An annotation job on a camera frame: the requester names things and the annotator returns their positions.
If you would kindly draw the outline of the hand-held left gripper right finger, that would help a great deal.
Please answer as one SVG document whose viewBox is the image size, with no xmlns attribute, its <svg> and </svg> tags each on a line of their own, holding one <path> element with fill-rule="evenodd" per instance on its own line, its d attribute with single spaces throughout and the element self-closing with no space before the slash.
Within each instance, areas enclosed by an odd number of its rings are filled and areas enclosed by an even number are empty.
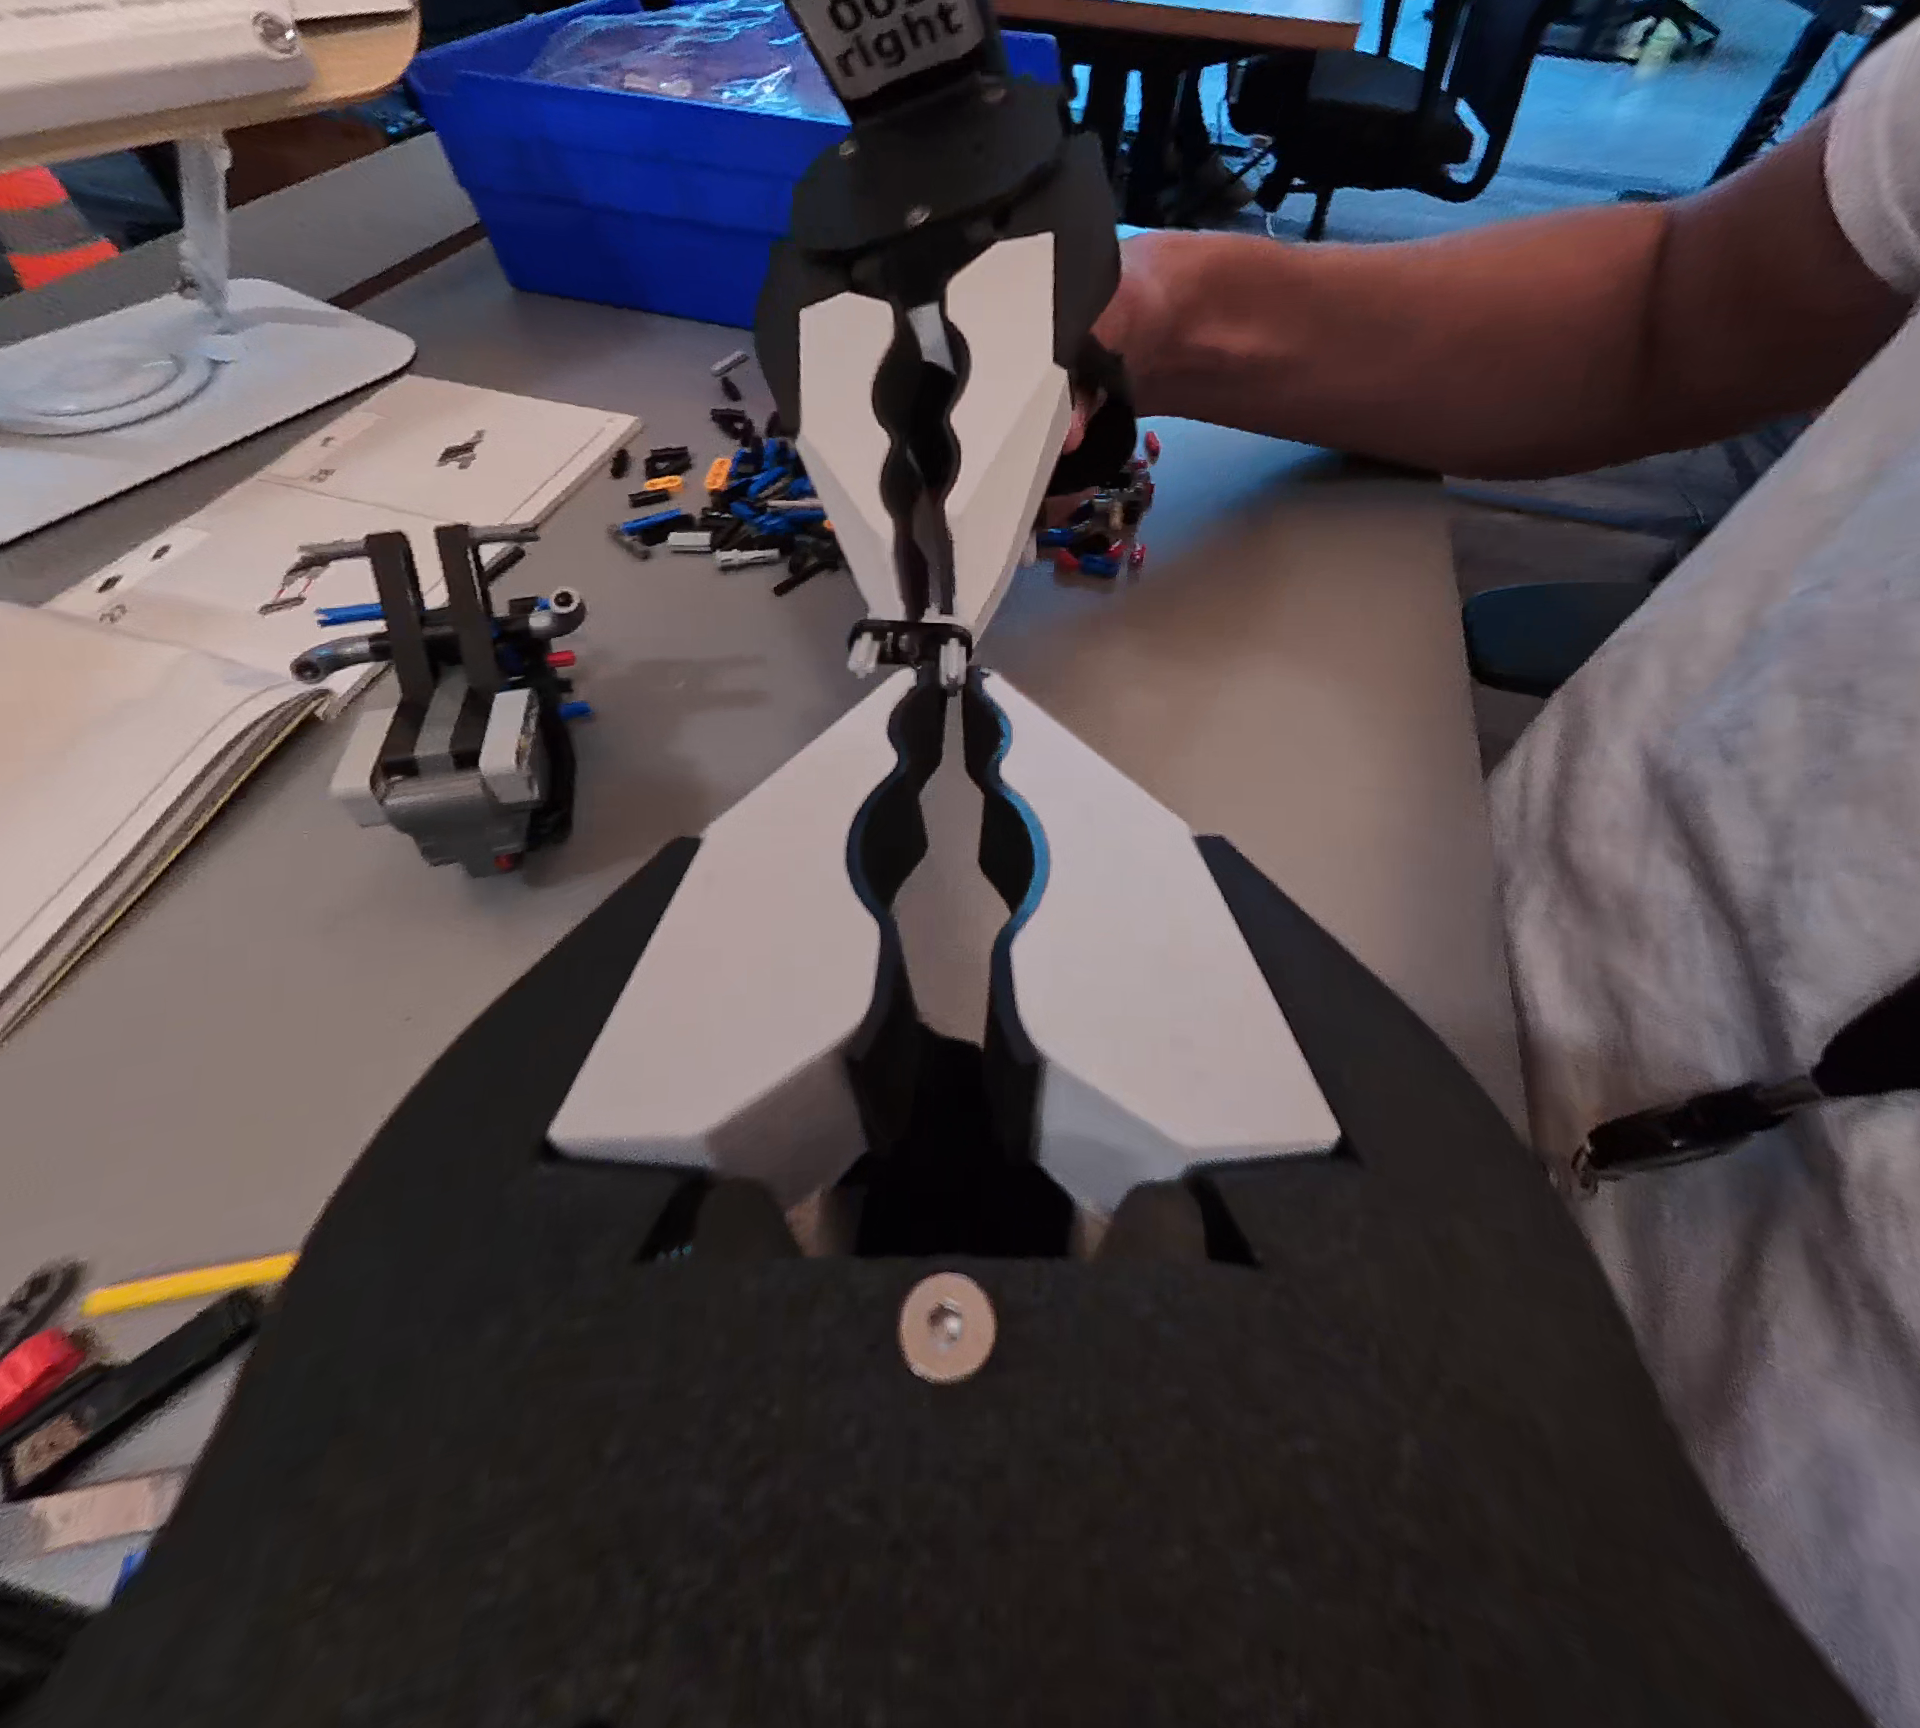
<svg viewBox="0 0 1920 1728">
<path fill-rule="evenodd" d="M 1006 905 L 987 1064 L 1015 1151 L 1093 1212 L 1333 1153 L 1333 1103 L 1188 823 L 991 669 L 968 681 L 968 772 Z"/>
</svg>

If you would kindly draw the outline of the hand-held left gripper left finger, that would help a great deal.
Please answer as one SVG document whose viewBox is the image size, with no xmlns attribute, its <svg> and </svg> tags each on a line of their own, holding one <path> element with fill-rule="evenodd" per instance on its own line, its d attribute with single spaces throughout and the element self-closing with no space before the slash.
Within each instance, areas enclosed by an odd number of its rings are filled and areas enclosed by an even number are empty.
<svg viewBox="0 0 1920 1728">
<path fill-rule="evenodd" d="M 701 836 L 546 1138 L 571 1159 L 835 1181 L 866 1149 L 844 1051 L 880 966 L 857 812 L 898 761 L 890 676 Z"/>
</svg>

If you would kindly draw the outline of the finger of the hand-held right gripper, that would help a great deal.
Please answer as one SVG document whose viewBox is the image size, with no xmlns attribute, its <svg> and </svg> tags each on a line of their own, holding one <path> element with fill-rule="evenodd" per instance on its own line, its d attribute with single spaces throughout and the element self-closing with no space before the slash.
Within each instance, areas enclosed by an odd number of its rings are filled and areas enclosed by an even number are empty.
<svg viewBox="0 0 1920 1728">
<path fill-rule="evenodd" d="M 916 304 L 916 554 L 925 619 L 949 641 L 995 618 L 1065 446 L 1057 248 L 1050 231 L 1000 239 Z"/>
<path fill-rule="evenodd" d="M 904 621 L 898 525 L 883 497 L 893 452 L 875 389 L 896 339 L 885 300 L 839 291 L 799 315 L 799 449 L 855 575 L 866 612 Z"/>
</svg>

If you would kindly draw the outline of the small lego axle connector piece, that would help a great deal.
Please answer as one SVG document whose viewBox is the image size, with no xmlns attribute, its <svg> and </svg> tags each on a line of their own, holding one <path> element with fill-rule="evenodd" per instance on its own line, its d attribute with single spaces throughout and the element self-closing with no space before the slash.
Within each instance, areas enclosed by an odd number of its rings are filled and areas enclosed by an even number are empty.
<svg viewBox="0 0 1920 1728">
<path fill-rule="evenodd" d="M 848 631 L 846 669 L 866 680 L 885 667 L 911 669 L 916 680 L 954 698 L 972 676 L 975 636 L 965 623 L 942 618 L 863 618 Z"/>
</svg>

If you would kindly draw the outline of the person's right forearm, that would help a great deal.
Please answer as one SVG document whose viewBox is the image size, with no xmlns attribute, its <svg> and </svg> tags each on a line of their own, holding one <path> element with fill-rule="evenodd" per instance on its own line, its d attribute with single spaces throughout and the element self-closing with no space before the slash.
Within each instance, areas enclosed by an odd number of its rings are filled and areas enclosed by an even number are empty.
<svg viewBox="0 0 1920 1728">
<path fill-rule="evenodd" d="M 1443 476 L 1559 476 L 1814 416 L 1917 318 L 1917 27 L 1726 180 L 1419 241 L 1209 233 L 1210 423 Z"/>
</svg>

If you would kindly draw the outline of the pile of black blue lego pieces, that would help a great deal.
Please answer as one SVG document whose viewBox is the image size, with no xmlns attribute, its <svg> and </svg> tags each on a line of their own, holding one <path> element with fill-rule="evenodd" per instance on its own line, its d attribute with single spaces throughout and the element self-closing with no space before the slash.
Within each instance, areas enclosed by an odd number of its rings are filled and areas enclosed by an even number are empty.
<svg viewBox="0 0 1920 1728">
<path fill-rule="evenodd" d="M 692 558 L 721 573 L 766 571 L 777 597 L 848 569 L 848 556 L 799 432 L 750 347 L 724 349 L 692 395 L 701 425 L 623 443 L 608 472 L 606 538 L 629 559 Z"/>
</svg>

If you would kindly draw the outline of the pile of red blue lego pieces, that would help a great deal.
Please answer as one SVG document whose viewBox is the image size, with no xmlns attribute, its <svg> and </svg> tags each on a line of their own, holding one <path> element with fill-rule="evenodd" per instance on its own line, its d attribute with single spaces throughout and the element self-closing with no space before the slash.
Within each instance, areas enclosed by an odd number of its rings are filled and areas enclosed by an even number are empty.
<svg viewBox="0 0 1920 1728">
<path fill-rule="evenodd" d="M 1032 533 L 1032 558 L 1097 581 L 1139 573 L 1146 559 L 1143 523 L 1159 496 L 1164 443 L 1155 425 L 1136 433 L 1135 449 L 1100 488 L 1049 503 Z"/>
</svg>

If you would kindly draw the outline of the partly built grey lego model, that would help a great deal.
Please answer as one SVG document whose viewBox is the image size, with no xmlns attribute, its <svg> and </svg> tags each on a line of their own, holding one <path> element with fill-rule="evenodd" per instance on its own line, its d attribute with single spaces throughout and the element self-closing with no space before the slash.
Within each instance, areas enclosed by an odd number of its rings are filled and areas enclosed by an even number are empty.
<svg viewBox="0 0 1920 1728">
<path fill-rule="evenodd" d="M 444 603 L 431 605 L 404 529 L 301 546 L 287 579 L 332 564 L 371 566 L 371 607 L 327 607 L 319 619 L 358 636 L 327 637 L 291 661 L 303 686 L 385 665 L 394 708 L 356 718 L 328 795 L 358 828 L 404 836 L 433 867 L 471 877 L 514 874 L 534 852 L 573 836 L 578 759 L 568 722 L 573 634 L 586 599 L 573 587 L 496 605 L 493 583 L 539 542 L 534 522 L 438 525 Z"/>
</svg>

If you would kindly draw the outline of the red lego piece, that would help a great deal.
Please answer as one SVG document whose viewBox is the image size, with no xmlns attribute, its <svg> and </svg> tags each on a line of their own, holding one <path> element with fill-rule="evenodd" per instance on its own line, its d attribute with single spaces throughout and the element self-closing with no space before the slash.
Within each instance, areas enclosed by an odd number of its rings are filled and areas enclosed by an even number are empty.
<svg viewBox="0 0 1920 1728">
<path fill-rule="evenodd" d="M 2 1356 L 2 1430 L 21 1428 L 94 1364 L 84 1336 L 46 1325 Z"/>
</svg>

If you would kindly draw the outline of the person's right hand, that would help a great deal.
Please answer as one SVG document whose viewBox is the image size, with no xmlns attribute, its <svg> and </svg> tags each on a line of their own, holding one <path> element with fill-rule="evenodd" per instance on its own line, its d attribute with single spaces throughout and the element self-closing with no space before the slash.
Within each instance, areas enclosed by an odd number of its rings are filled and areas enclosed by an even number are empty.
<svg viewBox="0 0 1920 1728">
<path fill-rule="evenodd" d="M 1116 291 L 1094 338 L 1118 357 L 1135 407 L 1145 418 L 1209 420 L 1205 389 L 1188 360 L 1195 281 L 1210 260 L 1210 236 L 1136 229 L 1118 241 Z"/>
</svg>

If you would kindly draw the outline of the clear plastic bag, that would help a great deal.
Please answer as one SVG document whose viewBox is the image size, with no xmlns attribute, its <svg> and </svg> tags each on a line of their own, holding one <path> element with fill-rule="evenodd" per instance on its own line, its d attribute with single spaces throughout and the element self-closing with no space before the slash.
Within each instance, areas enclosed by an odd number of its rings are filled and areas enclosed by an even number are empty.
<svg viewBox="0 0 1920 1728">
<path fill-rule="evenodd" d="M 785 0 L 706 0 L 564 21 L 526 77 L 844 130 L 844 103 Z"/>
</svg>

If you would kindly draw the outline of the blue plastic bin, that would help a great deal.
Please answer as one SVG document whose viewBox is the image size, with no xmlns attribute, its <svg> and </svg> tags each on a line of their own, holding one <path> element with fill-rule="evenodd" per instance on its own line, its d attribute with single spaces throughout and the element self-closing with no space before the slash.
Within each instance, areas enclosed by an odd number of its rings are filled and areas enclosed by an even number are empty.
<svg viewBox="0 0 1920 1728">
<path fill-rule="evenodd" d="M 417 56 L 407 90 L 524 291 L 750 326 L 806 170 L 848 127 L 526 75 L 592 0 Z"/>
</svg>

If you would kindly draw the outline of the person's white shirt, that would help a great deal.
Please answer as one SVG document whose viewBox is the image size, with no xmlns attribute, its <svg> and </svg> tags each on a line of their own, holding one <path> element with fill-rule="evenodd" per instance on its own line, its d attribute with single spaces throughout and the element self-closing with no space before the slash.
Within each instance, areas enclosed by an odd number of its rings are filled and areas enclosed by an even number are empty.
<svg viewBox="0 0 1920 1728">
<path fill-rule="evenodd" d="M 1918 961 L 1917 313 L 1493 780 L 1530 1124 L 1808 1073 Z M 1692 1459 L 1876 1724 L 1918 1717 L 1918 1109 L 1573 1201 Z"/>
</svg>

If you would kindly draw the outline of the yellow pencil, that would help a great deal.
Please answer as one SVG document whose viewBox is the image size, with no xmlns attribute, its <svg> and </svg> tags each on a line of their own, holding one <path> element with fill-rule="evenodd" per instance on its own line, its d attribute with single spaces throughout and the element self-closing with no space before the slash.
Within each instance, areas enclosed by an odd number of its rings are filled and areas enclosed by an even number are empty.
<svg viewBox="0 0 1920 1728">
<path fill-rule="evenodd" d="M 134 1312 L 219 1299 L 241 1290 L 272 1290 L 287 1282 L 299 1261 L 301 1251 L 279 1251 L 125 1277 L 89 1290 L 78 1312 L 87 1322 L 100 1322 Z"/>
</svg>

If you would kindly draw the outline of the open instruction booklet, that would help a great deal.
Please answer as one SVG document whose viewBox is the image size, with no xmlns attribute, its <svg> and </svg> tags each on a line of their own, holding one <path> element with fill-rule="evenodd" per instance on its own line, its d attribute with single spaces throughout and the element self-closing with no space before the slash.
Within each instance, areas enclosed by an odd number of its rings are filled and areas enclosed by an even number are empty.
<svg viewBox="0 0 1920 1728">
<path fill-rule="evenodd" d="M 308 546 L 543 523 L 645 420 L 404 374 L 45 605 L 5 603 L 2 1030 L 57 991 L 308 719 L 377 680 L 295 660 L 358 628 L 371 566 Z"/>
</svg>

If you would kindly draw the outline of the white stand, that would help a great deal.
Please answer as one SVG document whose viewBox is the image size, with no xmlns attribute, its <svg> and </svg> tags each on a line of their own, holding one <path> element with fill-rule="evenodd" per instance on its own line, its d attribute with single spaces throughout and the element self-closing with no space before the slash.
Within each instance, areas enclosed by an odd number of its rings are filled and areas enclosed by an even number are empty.
<svg viewBox="0 0 1920 1728">
<path fill-rule="evenodd" d="M 239 277 L 228 140 L 174 144 L 181 280 L 2 347 L 2 543 L 407 371 L 418 344 L 272 280 Z"/>
</svg>

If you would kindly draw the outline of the orange striped object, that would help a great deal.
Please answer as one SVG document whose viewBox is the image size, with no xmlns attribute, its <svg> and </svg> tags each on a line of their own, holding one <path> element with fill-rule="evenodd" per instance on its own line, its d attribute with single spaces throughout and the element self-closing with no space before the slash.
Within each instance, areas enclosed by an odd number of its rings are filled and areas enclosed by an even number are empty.
<svg viewBox="0 0 1920 1728">
<path fill-rule="evenodd" d="M 120 252 L 53 168 L 24 164 L 2 172 L 5 297 L 84 276 Z"/>
</svg>

